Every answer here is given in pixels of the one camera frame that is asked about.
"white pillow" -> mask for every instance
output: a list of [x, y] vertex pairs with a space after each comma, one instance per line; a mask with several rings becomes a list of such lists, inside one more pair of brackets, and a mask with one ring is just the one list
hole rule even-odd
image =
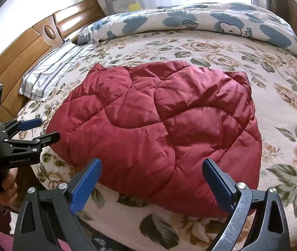
[[45, 101], [69, 69], [98, 44], [98, 40], [83, 46], [66, 41], [24, 74], [19, 93], [32, 100]]

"wooden bed frame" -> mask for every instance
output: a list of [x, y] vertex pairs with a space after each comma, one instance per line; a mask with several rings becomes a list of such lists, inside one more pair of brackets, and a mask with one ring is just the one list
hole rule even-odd
[[97, 0], [84, 0], [54, 12], [24, 31], [0, 54], [0, 83], [3, 84], [0, 122], [16, 117], [28, 98], [18, 94], [23, 74], [64, 40], [77, 43], [79, 33], [105, 17]]

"red comforter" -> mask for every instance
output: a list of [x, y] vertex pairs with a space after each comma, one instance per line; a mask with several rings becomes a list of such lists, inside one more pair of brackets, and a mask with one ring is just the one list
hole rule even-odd
[[212, 158], [256, 189], [261, 136], [247, 75], [184, 61], [136, 67], [95, 64], [53, 116], [52, 149], [76, 169], [92, 157], [99, 182], [177, 213], [220, 217], [201, 172]]

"finger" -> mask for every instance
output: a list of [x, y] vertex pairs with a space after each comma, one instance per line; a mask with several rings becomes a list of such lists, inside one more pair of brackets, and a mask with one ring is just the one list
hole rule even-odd
[[9, 201], [2, 204], [3, 206], [12, 206], [15, 200], [17, 199], [18, 194], [15, 194]]
[[9, 170], [9, 173], [5, 176], [5, 178], [2, 181], [3, 189], [7, 190], [13, 185], [13, 183], [15, 182], [17, 171], [18, 168], [13, 168]]
[[17, 184], [14, 185], [3, 192], [0, 193], [0, 204], [5, 205], [16, 193], [17, 191]]

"metal screw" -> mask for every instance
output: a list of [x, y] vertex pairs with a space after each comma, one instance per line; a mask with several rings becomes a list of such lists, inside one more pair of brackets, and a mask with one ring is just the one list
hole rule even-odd
[[269, 187], [269, 191], [270, 191], [271, 193], [276, 193], [276, 189], [275, 189], [274, 187]]
[[244, 182], [239, 182], [237, 183], [237, 187], [243, 190], [246, 189], [246, 184]]
[[59, 184], [59, 189], [60, 189], [60, 190], [63, 190], [63, 189], [65, 189], [65, 188], [67, 188], [67, 183], [60, 183], [60, 184]]
[[34, 193], [35, 190], [36, 190], [36, 189], [35, 189], [34, 187], [31, 187], [30, 189], [27, 190], [27, 192], [28, 192], [28, 193]]

